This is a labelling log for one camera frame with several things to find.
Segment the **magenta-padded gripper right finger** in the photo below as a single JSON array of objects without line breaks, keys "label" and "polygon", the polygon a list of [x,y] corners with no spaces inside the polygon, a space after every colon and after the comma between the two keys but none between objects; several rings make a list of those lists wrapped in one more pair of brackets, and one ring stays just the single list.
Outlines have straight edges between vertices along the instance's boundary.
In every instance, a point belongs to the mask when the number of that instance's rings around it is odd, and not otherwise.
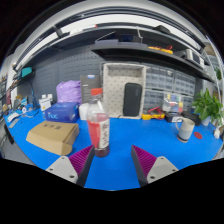
[{"label": "magenta-padded gripper right finger", "polygon": [[135,145],[131,146],[131,156],[141,187],[177,171],[177,168],[166,157],[156,157]]}]

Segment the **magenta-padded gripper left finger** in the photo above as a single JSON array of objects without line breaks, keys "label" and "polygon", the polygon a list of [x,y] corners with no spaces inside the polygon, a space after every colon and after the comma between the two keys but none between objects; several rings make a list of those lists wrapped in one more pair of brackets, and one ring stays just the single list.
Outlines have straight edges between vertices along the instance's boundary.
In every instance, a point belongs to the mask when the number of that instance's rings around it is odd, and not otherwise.
[{"label": "magenta-padded gripper left finger", "polygon": [[47,168],[47,171],[83,187],[86,183],[94,155],[95,148],[93,145],[90,145],[69,157],[59,157]]}]

